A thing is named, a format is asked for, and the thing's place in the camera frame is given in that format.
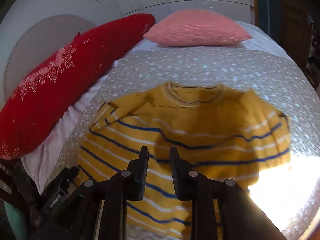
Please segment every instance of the floral pattern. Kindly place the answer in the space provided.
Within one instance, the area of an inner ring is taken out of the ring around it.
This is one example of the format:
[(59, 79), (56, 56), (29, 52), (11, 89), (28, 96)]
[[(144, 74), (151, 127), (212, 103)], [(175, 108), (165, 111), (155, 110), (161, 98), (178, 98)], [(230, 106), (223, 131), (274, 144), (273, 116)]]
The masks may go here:
[(36, 92), (38, 85), (44, 84), (47, 81), (56, 83), (59, 74), (65, 69), (73, 68), (75, 65), (72, 61), (72, 54), (77, 49), (72, 44), (69, 44), (57, 51), (55, 60), (50, 61), (49, 64), (40, 70), (33, 72), (24, 78), (16, 90), (13, 92), (11, 98), (20, 96), (24, 100), (29, 91)]
[(8, 149), (9, 149), (9, 147), (6, 144), (5, 141), (0, 143), (0, 157), (2, 159), (5, 159), (5, 160), (9, 161), (9, 160), (12, 160), (12, 159), (20, 157), (19, 148), (14, 149), (10, 153), (8, 152)]

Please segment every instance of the black clamp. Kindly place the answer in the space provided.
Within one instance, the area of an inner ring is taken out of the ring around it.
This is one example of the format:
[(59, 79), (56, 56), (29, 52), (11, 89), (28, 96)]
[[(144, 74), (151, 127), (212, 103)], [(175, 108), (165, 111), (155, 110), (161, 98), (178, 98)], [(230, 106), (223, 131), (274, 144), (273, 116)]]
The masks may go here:
[[(286, 240), (247, 193), (233, 180), (208, 179), (181, 160), (176, 147), (170, 149), (174, 190), (180, 201), (192, 200), (192, 240), (217, 240), (221, 226), (223, 240)], [(213, 200), (217, 200), (217, 223)]]
[(38, 228), (65, 201), (68, 197), (69, 185), (78, 173), (77, 167), (64, 168), (39, 195), (23, 167), (18, 165), (14, 168), (12, 171), (13, 181), (29, 206), (30, 222), (35, 228)]
[(99, 240), (126, 239), (126, 204), (143, 197), (148, 170), (148, 148), (110, 180), (85, 181), (33, 234), (30, 240), (92, 240), (101, 209)]

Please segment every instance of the white bedsheet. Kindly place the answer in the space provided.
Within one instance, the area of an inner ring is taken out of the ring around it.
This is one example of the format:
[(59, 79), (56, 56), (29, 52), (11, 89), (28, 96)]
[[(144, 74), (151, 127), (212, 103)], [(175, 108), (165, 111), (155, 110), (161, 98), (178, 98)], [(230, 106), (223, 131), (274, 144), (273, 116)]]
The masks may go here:
[[(260, 50), (293, 61), (284, 49), (282, 49), (260, 28), (240, 21), (237, 21), (237, 23), (250, 33), (252, 39), (242, 41), (228, 47)], [(166, 47), (147, 39), (143, 39), (128, 53), (134, 53), (137, 51), (153, 51), (163, 48)], [(76, 103), (69, 106), (68, 111), (66, 111), (63, 117), (59, 119), (59, 122), (52, 129), (49, 136), (33, 152), (21, 158), (23, 167), (28, 175), (34, 180), (40, 194), (44, 190), (47, 178), (58, 162), (58, 158), (65, 141), (71, 135), (71, 132), (78, 123), (84, 109), (89, 105), (90, 101), (99, 91), (101, 85), (107, 78), (108, 75), (101, 77), (97, 83), (89, 88), (89, 90), (85, 92)]]

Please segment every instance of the blue stripe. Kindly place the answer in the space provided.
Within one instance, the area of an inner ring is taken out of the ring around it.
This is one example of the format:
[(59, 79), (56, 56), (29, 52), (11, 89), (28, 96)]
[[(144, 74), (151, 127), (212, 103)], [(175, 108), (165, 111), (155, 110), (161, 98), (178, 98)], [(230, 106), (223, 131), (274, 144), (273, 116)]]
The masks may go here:
[(274, 126), (274, 127), (271, 128), (270, 132), (268, 132), (268, 133), (266, 133), (266, 134), (264, 134), (264, 135), (262, 135), (262, 136), (254, 135), (254, 136), (252, 136), (250, 139), (247, 139), (247, 138), (245, 138), (245, 137), (244, 137), (243, 135), (241, 135), (241, 134), (235, 134), (233, 137), (243, 138), (243, 139), (246, 140), (247, 142), (250, 142), (250, 141), (252, 141), (253, 139), (263, 139), (263, 138), (265, 138), (265, 137), (267, 137), (267, 136), (270, 136), (270, 135), (272, 134), (272, 132), (273, 132), (274, 130), (278, 129), (281, 125), (282, 125), (281, 123), (278, 123), (276, 126)]
[[(135, 129), (135, 130), (141, 130), (141, 131), (150, 131), (150, 132), (159, 132), (163, 139), (166, 141), (166, 142), (169, 142), (169, 143), (172, 143), (174, 145), (178, 145), (180, 147), (183, 147), (187, 150), (201, 150), (201, 149), (211, 149), (211, 148), (214, 148), (217, 146), (217, 144), (213, 144), (213, 145), (202, 145), (202, 146), (188, 146), (184, 143), (181, 143), (181, 142), (178, 142), (178, 141), (175, 141), (175, 140), (171, 140), (169, 138), (167, 138), (165, 136), (165, 134), (161, 131), (161, 129), (159, 128), (153, 128), (153, 127), (140, 127), (140, 126), (135, 126), (135, 125), (131, 125), (131, 124), (127, 124), (125, 122), (122, 122), (120, 120), (117, 120), (117, 122), (123, 126), (126, 126), (126, 127), (129, 127), (131, 129)], [(276, 129), (278, 129), (282, 124), (281, 123), (278, 123), (275, 127), (271, 128), (270, 132), (262, 135), (262, 136), (257, 136), (257, 135), (254, 135), (252, 136), (251, 138), (247, 139), (246, 137), (244, 137), (243, 135), (240, 135), (240, 134), (235, 134), (231, 137), (238, 137), (238, 138), (243, 138), (244, 140), (246, 140), (247, 142), (250, 142), (254, 139), (263, 139), (265, 137), (268, 137), (272, 134), (272, 132)]]
[(167, 138), (159, 128), (139, 127), (139, 126), (135, 126), (135, 125), (124, 123), (124, 122), (122, 122), (120, 120), (117, 120), (117, 122), (119, 124), (123, 125), (123, 126), (129, 127), (129, 128), (135, 129), (135, 130), (159, 132), (166, 142), (172, 143), (174, 145), (181, 146), (181, 147), (183, 147), (183, 148), (185, 148), (187, 150), (211, 149), (211, 148), (216, 146), (216, 145), (188, 146), (188, 145), (186, 145), (186, 144), (184, 144), (182, 142), (178, 142), (178, 141), (171, 140), (171, 139)]
[(76, 188), (78, 188), (77, 184), (74, 181), (72, 181), (71, 183), (75, 185)]
[(290, 148), (287, 148), (286, 150), (278, 153), (277, 155), (268, 156), (266, 158), (261, 158), (261, 159), (257, 158), (249, 161), (209, 161), (209, 162), (199, 162), (192, 166), (194, 167), (194, 166), (202, 166), (202, 165), (242, 165), (242, 164), (250, 164), (255, 162), (265, 162), (267, 160), (275, 159), (281, 155), (284, 155), (289, 151), (290, 151)]
[(93, 154), (92, 152), (90, 152), (88, 149), (84, 148), (83, 146), (80, 147), (82, 150), (84, 150), (86, 153), (88, 153), (89, 155), (91, 155), (93, 158), (97, 159), (99, 162), (103, 163), (104, 165), (108, 166), (109, 168), (113, 169), (116, 172), (121, 172), (121, 170), (119, 170), (118, 168), (116, 168), (115, 166), (112, 166), (111, 164), (107, 163), (106, 161), (102, 160), (100, 157), (98, 157), (97, 155)]
[[(82, 150), (84, 150), (86, 153), (88, 153), (89, 155), (91, 155), (93, 158), (95, 158), (96, 160), (98, 160), (99, 162), (103, 163), (104, 165), (108, 166), (109, 168), (113, 169), (116, 172), (121, 172), (121, 170), (119, 170), (118, 168), (112, 166), (110, 163), (107, 163), (105, 160), (102, 160), (101, 158), (99, 158), (97, 155), (95, 155), (94, 153), (92, 153), (91, 151), (89, 151), (88, 149), (84, 148), (83, 146), (80, 147)], [(87, 174), (88, 177), (90, 177), (91, 175), (89, 173), (87, 173), (87, 171), (84, 171), (84, 173)], [(154, 189), (158, 192), (160, 192), (162, 195), (164, 195), (167, 198), (177, 198), (176, 195), (170, 194), (166, 191), (164, 191), (163, 189), (157, 187), (156, 185), (150, 184), (150, 183), (146, 183), (146, 186)]]
[[(99, 136), (99, 137), (111, 142), (111, 143), (114, 143), (115, 145), (117, 145), (117, 146), (119, 146), (119, 147), (121, 147), (121, 148), (123, 148), (123, 149), (125, 149), (127, 151), (130, 151), (130, 152), (133, 152), (133, 153), (136, 153), (136, 154), (140, 154), (139, 151), (136, 151), (136, 150), (131, 149), (131, 148), (127, 147), (127, 146), (124, 146), (124, 145), (122, 145), (122, 144), (120, 144), (120, 143), (118, 143), (118, 142), (116, 142), (116, 141), (114, 141), (114, 140), (102, 135), (102, 134), (96, 133), (96, 132), (91, 131), (91, 130), (90, 130), (90, 132), (92, 134), (96, 135), (96, 136)], [(277, 157), (279, 157), (279, 156), (281, 156), (281, 155), (283, 155), (283, 154), (285, 154), (285, 153), (287, 153), (289, 151), (290, 151), (290, 149), (287, 148), (284, 152), (280, 152), (277, 155), (272, 155), (272, 156), (269, 156), (267, 158), (262, 158), (262, 159), (258, 159), (257, 158), (257, 159), (248, 160), (248, 161), (203, 161), (203, 162), (199, 162), (199, 163), (196, 163), (196, 164), (192, 164), (191, 166), (195, 167), (195, 166), (208, 166), (208, 165), (241, 165), (241, 164), (250, 164), (250, 163), (255, 163), (255, 162), (265, 162), (267, 160), (275, 159), (275, 158), (277, 158)], [(151, 154), (149, 154), (149, 158), (156, 160), (158, 163), (170, 163), (169, 159), (157, 159), (157, 158), (155, 158), (155, 156), (153, 156)]]
[(153, 185), (153, 184), (150, 184), (150, 183), (146, 183), (146, 186), (149, 187), (149, 188), (152, 188), (158, 192), (160, 192), (162, 195), (164, 195), (165, 197), (167, 198), (177, 198), (176, 195), (174, 194), (170, 194), (166, 191), (164, 191), (163, 189), (157, 187), (156, 185)]
[(104, 102), (104, 103), (102, 104), (102, 106), (100, 106), (100, 108), (98, 109), (98, 111), (99, 111), (105, 104), (106, 104), (106, 102)]
[(157, 222), (157, 223), (165, 224), (165, 223), (170, 223), (170, 222), (172, 222), (172, 221), (177, 221), (177, 222), (179, 222), (179, 223), (184, 224), (185, 226), (191, 226), (191, 223), (190, 223), (190, 222), (183, 221), (183, 220), (178, 219), (178, 218), (172, 218), (172, 219), (170, 219), (170, 220), (158, 220), (158, 219), (152, 217), (150, 214), (148, 214), (148, 213), (140, 210), (139, 208), (133, 206), (133, 205), (130, 204), (130, 203), (127, 203), (127, 206), (130, 207), (130, 208), (132, 208), (133, 210), (139, 212), (141, 215), (144, 215), (144, 216), (150, 218), (151, 220), (153, 220), (154, 222)]
[(78, 165), (78, 167), (84, 172), (85, 175), (87, 175), (90, 179), (92, 179), (95, 183), (97, 182), (91, 175), (89, 172), (87, 172), (84, 168), (82, 168), (80, 165)]
[[(92, 133), (93, 135), (99, 136), (99, 137), (107, 140), (108, 142), (111, 142), (111, 143), (117, 145), (118, 147), (120, 147), (120, 148), (122, 148), (122, 149), (125, 149), (125, 150), (127, 150), (127, 151), (129, 151), (129, 152), (136, 153), (136, 154), (140, 154), (139, 151), (134, 150), (134, 149), (131, 149), (131, 148), (129, 148), (129, 147), (127, 147), (127, 146), (125, 146), (125, 145), (123, 145), (123, 144), (121, 144), (121, 143), (118, 143), (118, 142), (116, 142), (115, 140), (110, 139), (109, 137), (104, 136), (104, 135), (102, 135), (102, 134), (100, 134), (100, 133), (96, 133), (96, 132), (92, 131), (91, 129), (90, 129), (90, 133)], [(156, 160), (158, 163), (170, 163), (170, 162), (169, 162), (169, 159), (157, 159), (154, 155), (151, 155), (151, 154), (149, 154), (148, 156), (149, 156), (149, 158)]]

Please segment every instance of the pink pillow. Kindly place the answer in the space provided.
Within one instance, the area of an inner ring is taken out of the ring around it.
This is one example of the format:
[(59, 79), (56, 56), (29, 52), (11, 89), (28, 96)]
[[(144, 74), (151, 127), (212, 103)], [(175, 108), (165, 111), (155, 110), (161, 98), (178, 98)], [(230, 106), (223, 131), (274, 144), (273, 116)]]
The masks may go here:
[(176, 11), (143, 37), (166, 46), (229, 45), (252, 39), (228, 17), (199, 9)]

